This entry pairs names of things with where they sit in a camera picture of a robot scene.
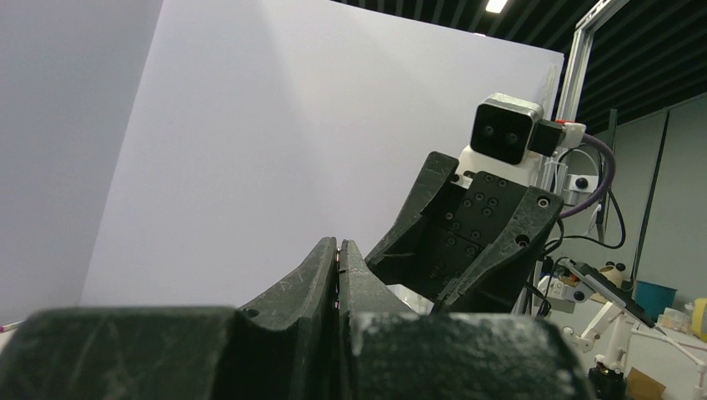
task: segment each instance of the blue bin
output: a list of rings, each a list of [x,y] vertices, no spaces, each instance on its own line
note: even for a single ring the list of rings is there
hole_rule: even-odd
[[[658,321],[658,316],[663,313],[665,308],[673,306],[677,292],[677,289],[671,287],[638,281],[636,302],[654,321]]]

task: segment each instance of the purple cable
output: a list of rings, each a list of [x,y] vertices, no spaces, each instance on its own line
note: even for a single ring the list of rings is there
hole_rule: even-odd
[[[587,197],[581,204],[578,204],[567,211],[563,211],[559,214],[559,218],[567,218],[579,213],[596,203],[602,196],[604,196],[609,191],[609,186],[611,186],[611,181],[614,180],[614,175],[616,174],[616,158],[611,152],[609,146],[605,145],[604,142],[600,141],[594,136],[584,134],[582,137],[582,143],[589,144],[591,147],[599,150],[599,153],[604,156],[606,160],[606,165],[604,166],[604,180],[601,182],[599,187],[592,192],[592,194]]]

